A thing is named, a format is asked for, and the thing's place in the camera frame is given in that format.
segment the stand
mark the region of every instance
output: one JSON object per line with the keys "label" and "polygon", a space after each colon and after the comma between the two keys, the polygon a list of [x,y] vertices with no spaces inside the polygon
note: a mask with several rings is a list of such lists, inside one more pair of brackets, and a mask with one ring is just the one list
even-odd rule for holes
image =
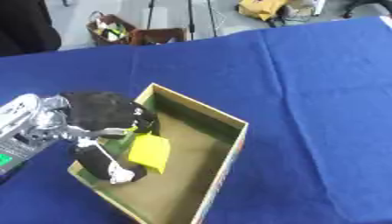
{"label": "stand", "polygon": [[[155,1],[156,0],[150,0],[149,3],[149,18],[148,18],[148,23],[147,23],[147,30],[151,28],[151,20],[152,20],[152,14],[155,8]],[[195,33],[195,25],[194,25],[194,19],[193,19],[193,0],[187,0],[188,1],[188,16],[189,16],[189,32],[191,33],[191,40],[194,40],[194,33]],[[211,0],[206,0],[207,5],[208,5],[208,11],[210,14],[211,18],[211,25],[213,27],[213,36],[216,38],[218,37],[218,34],[216,32],[216,24],[215,24],[215,19],[214,19],[214,12],[213,12],[213,7],[211,5]]]}

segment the green label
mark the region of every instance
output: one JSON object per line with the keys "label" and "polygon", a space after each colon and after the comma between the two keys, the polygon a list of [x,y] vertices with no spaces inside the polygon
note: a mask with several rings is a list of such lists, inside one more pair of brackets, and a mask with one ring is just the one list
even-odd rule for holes
{"label": "green label", "polygon": [[8,164],[12,160],[12,157],[9,157],[4,154],[0,154],[0,166]]}

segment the yellow bag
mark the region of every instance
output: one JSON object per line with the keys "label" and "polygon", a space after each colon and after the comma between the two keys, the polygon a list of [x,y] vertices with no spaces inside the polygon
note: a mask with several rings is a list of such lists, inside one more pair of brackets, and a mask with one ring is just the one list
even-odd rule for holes
{"label": "yellow bag", "polygon": [[239,12],[242,15],[260,18],[265,21],[277,14],[277,11],[289,0],[242,0]]}

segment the robotic arm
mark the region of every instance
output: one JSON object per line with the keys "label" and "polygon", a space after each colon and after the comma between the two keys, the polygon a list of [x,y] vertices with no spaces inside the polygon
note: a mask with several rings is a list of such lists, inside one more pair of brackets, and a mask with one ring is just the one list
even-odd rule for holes
{"label": "robotic arm", "polygon": [[121,139],[130,131],[159,135],[159,122],[142,105],[110,92],[64,93],[40,98],[24,94],[0,108],[0,175],[59,140],[74,143],[75,158],[98,179],[136,181],[138,164],[123,168],[98,137]]}

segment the yellow sponge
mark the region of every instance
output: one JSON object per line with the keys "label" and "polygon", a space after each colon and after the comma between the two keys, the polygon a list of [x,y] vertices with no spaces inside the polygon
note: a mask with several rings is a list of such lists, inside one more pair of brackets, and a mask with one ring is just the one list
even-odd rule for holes
{"label": "yellow sponge", "polygon": [[170,149],[169,140],[166,138],[152,134],[137,135],[131,145],[128,160],[163,174]]}

